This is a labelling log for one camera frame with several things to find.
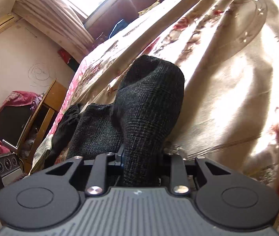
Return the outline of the dark grey checked pants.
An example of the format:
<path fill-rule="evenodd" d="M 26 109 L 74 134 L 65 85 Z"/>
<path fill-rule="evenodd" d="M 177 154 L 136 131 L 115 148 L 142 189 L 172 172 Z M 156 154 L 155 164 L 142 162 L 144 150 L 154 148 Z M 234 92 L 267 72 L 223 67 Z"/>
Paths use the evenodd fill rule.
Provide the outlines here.
<path fill-rule="evenodd" d="M 178 120 L 184 81 L 173 63 L 140 56 L 124 76 L 113 103 L 87 106 L 67 158 L 92 160 L 124 147 L 123 186 L 157 186 L 162 146 Z"/>

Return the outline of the green striped folded garment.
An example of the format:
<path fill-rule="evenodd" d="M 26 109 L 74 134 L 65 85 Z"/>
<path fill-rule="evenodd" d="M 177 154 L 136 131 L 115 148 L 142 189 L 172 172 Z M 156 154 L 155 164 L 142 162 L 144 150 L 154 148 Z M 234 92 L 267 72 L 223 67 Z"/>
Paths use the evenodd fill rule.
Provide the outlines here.
<path fill-rule="evenodd" d="M 45 160 L 52 149 L 52 138 L 53 134 L 48 135 L 35 151 L 29 175 L 41 171 L 44 168 Z"/>

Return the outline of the wooden bedside desk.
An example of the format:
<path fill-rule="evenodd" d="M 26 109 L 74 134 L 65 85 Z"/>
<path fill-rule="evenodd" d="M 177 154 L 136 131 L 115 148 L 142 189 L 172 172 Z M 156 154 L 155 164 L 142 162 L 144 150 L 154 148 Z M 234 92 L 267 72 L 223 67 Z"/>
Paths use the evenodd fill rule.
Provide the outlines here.
<path fill-rule="evenodd" d="M 16 151 L 24 165 L 24 172 L 30 172 L 34 153 L 51 129 L 66 92 L 66 87 L 54 81 L 25 125 Z"/>

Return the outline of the pink cloth covered television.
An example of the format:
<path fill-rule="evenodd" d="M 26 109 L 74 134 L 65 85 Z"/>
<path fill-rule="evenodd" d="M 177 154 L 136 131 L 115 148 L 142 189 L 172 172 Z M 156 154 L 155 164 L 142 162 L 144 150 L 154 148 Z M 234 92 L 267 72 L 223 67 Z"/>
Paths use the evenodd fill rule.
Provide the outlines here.
<path fill-rule="evenodd" d="M 2 144 L 6 140 L 16 145 L 30 116 L 41 101 L 34 92 L 13 91 L 0 106 L 0 154 L 9 152 Z"/>

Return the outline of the black folded garment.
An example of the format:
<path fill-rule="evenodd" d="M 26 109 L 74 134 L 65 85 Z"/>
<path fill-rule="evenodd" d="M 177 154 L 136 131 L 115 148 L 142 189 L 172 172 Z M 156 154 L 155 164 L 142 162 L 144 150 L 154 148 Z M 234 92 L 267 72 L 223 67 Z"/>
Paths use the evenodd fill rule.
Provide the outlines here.
<path fill-rule="evenodd" d="M 81 103 L 76 103 L 71 105 L 64 113 L 52 137 L 52 147 L 45 159 L 44 169 L 53 166 L 58 156 L 68 146 L 80 121 L 82 107 Z"/>

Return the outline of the floral satin bedspread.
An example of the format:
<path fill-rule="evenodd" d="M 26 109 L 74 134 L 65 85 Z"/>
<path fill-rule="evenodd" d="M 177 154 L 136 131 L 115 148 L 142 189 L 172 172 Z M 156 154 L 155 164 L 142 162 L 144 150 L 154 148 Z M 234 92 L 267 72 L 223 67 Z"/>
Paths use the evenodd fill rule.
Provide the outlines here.
<path fill-rule="evenodd" d="M 112 103 L 142 54 L 185 77 L 166 150 L 206 156 L 279 193 L 279 0 L 165 0 L 82 60 L 48 135 L 70 105 Z"/>

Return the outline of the blue item on bench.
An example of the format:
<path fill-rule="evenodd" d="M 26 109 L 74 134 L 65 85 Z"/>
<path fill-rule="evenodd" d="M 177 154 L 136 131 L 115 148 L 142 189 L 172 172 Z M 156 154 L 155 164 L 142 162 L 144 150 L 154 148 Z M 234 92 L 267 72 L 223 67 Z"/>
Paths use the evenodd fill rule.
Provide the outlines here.
<path fill-rule="evenodd" d="M 110 35 L 108 38 L 112 38 L 114 35 L 116 35 L 118 32 L 122 31 L 124 28 L 126 28 L 129 25 L 126 20 L 121 19 L 112 29 Z"/>

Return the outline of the left beige curtain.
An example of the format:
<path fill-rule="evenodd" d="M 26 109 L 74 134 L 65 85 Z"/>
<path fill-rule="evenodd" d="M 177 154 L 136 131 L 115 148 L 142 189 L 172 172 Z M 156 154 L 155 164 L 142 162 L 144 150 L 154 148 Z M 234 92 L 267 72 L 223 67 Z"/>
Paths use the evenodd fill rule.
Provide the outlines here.
<path fill-rule="evenodd" d="M 92 51 L 94 38 L 66 0 L 16 0 L 13 12 L 81 62 Z"/>

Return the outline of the yellow green cloth on bench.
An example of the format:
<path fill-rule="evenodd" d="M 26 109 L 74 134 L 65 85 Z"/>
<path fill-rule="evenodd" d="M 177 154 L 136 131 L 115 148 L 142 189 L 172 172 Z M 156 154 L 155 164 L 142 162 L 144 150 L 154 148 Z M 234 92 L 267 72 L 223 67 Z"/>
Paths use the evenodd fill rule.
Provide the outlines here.
<path fill-rule="evenodd" d="M 154 7 L 158 6 L 160 4 L 160 0 L 157 0 L 156 2 L 154 2 L 153 4 L 151 4 L 149 7 L 141 10 L 138 12 L 138 16 L 141 17 L 142 15 L 146 14 L 148 11 L 150 11 L 151 9 L 153 9 Z"/>

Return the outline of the maroon window bench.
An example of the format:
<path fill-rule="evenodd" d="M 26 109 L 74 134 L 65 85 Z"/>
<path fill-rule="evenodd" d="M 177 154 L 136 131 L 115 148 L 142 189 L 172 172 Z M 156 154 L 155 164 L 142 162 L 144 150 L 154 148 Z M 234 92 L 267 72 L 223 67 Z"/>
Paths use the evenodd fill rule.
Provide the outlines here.
<path fill-rule="evenodd" d="M 96 39 L 101 34 L 109 36 L 114 26 L 124 20 L 131 23 L 138 18 L 138 12 L 164 0 L 105 0 L 85 22 L 85 28 Z"/>

